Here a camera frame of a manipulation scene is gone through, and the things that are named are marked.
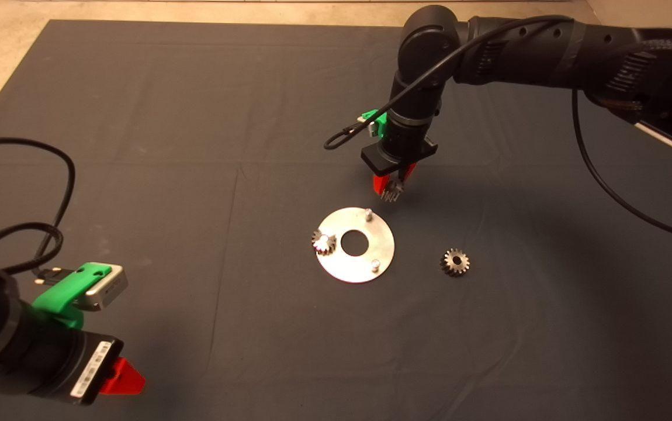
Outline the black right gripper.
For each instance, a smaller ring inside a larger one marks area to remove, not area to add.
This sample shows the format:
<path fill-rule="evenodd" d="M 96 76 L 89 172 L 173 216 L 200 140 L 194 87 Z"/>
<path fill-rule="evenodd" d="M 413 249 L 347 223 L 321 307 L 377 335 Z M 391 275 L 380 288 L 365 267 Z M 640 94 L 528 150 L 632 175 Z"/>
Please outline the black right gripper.
<path fill-rule="evenodd" d="M 399 171 L 399 181 L 406 182 L 416 164 L 437 152 L 438 146 L 427 137 L 430 122 L 407 125 L 387 120 L 381 139 L 362 149 L 362 160 L 373 171 L 373 191 L 379 197 L 392 194 L 391 173 Z"/>

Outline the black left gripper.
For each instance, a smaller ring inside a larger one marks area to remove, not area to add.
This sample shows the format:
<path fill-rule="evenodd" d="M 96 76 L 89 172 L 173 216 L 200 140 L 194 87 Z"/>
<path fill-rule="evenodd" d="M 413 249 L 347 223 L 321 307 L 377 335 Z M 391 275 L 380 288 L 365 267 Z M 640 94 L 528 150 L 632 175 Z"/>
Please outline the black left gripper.
<path fill-rule="evenodd" d="M 43 386 L 43 398 L 88 406 L 101 395 L 138 395 L 146 379 L 125 358 L 117 337 L 75 330 L 76 339 L 53 380 Z"/>

